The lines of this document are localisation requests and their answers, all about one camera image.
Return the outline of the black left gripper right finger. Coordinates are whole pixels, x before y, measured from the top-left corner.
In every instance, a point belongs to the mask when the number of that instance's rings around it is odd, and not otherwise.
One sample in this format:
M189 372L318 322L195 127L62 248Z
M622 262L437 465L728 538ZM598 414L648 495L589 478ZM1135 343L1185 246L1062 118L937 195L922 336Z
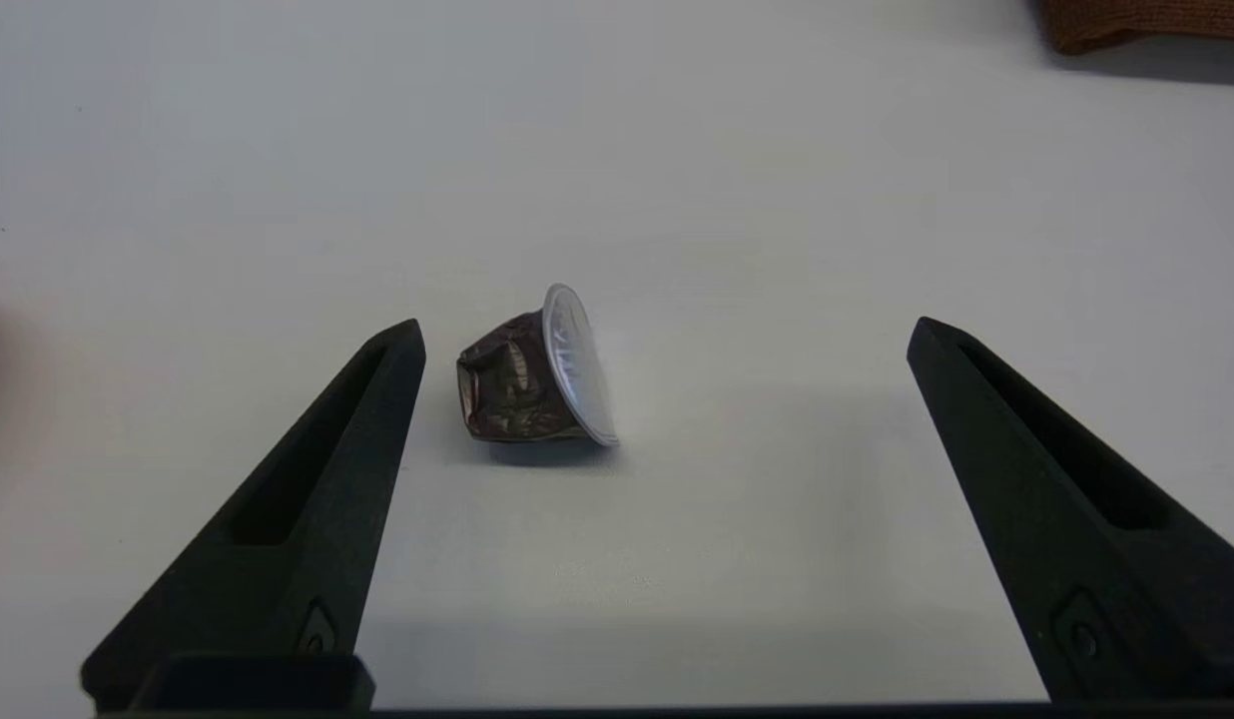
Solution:
M1234 546L965 331L908 363L1046 696L1234 701Z

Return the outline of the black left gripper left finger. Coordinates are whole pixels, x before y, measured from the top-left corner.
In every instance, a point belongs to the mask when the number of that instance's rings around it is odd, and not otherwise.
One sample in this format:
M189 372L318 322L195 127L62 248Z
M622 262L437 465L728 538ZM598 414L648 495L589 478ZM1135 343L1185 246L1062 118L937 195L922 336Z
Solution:
M350 356L84 660L94 709L369 709L355 640L424 361L415 319Z

